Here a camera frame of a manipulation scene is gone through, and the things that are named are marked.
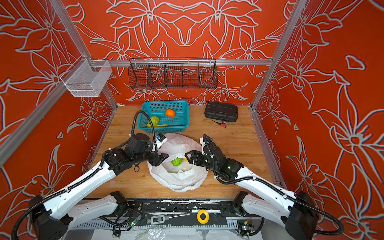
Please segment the white plastic bag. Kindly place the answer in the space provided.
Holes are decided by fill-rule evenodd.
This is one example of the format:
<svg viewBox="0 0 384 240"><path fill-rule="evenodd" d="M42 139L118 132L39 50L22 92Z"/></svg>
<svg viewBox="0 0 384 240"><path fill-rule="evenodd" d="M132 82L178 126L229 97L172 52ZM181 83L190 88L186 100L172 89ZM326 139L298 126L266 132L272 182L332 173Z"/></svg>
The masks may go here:
<svg viewBox="0 0 384 240"><path fill-rule="evenodd" d="M159 153L168 154L169 157L158 167L148 164L150 175L162 186L177 193L185 193L199 188L208 176L203 167L189 164L185 153L192 150L200 151L202 146L186 136L166 133L167 142L162 145ZM176 158L184 159L183 163L174 167L171 163Z"/></svg>

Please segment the yellow banana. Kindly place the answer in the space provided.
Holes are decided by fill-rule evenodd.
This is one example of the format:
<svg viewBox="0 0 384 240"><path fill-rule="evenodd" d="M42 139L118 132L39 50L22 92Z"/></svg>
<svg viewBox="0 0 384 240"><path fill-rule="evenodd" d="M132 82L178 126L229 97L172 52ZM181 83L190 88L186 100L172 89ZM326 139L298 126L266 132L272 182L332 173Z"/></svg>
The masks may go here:
<svg viewBox="0 0 384 240"><path fill-rule="evenodd" d="M146 125L147 128L151 128L152 126L148 123ZM167 124L164 124L164 125L153 125L154 128L162 128L162 127L168 127Z"/></svg>

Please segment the orange fruit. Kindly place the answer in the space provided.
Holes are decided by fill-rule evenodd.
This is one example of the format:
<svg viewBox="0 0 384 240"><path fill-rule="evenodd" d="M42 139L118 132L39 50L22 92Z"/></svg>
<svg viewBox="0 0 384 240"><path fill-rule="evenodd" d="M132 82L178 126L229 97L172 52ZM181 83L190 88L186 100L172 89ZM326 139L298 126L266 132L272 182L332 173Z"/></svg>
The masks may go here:
<svg viewBox="0 0 384 240"><path fill-rule="evenodd" d="M174 110L168 109L165 111L165 116L168 118L174 118L176 115L176 112Z"/></svg>

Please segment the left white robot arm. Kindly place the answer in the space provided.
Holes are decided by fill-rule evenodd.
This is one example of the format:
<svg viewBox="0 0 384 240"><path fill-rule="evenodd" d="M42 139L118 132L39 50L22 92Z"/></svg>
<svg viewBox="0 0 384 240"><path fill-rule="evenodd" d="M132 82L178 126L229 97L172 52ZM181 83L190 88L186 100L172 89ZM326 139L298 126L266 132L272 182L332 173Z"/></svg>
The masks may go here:
<svg viewBox="0 0 384 240"><path fill-rule="evenodd" d="M136 121L142 114L149 121L153 140L145 134L134 134ZM159 166L169 155L158 154L158 150L166 137L163 134L155 135L155 127L150 116L144 111L137 111L134 117L130 138L118 147L105 151L101 161L91 170L76 179L74 182L45 198L37 196L30 201L29 208L16 221L11 239L18 239L18 230L23 220L34 210L43 208L42 216L49 221L59 222L69 209L82 200L89 193L103 183L113 179L132 166L137 167L141 162L148 161L151 165Z"/></svg>

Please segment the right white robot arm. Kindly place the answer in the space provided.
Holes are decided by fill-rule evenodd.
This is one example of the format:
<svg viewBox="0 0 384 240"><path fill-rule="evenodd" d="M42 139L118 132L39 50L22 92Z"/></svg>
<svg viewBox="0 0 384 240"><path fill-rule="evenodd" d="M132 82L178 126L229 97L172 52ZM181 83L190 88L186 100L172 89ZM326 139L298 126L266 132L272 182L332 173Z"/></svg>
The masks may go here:
<svg viewBox="0 0 384 240"><path fill-rule="evenodd" d="M192 165L212 171L221 184L237 185L255 194L254 197L239 195L237 205L242 211L284 227L295 240L311 240L314 234L338 236L344 232L342 222L315 207L307 193L296 194L259 177L242 163L227 158L207 135L203 135L201 144L202 150L185 153L186 159Z"/></svg>

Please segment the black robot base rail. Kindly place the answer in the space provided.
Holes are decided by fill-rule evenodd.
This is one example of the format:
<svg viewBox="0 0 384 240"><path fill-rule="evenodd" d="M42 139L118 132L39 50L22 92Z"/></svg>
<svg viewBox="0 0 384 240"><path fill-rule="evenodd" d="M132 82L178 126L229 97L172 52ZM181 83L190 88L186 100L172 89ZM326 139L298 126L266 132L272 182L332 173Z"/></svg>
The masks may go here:
<svg viewBox="0 0 384 240"><path fill-rule="evenodd" d="M113 213L100 217L111 226L126 223L118 230L153 228L151 217L168 216L160 223L167 228L196 228L198 230L240 230L252 232L263 225L263 218L242 212L232 199L127 199L127 206L118 207ZM209 213L209 221L202 225L197 220L199 210Z"/></svg>

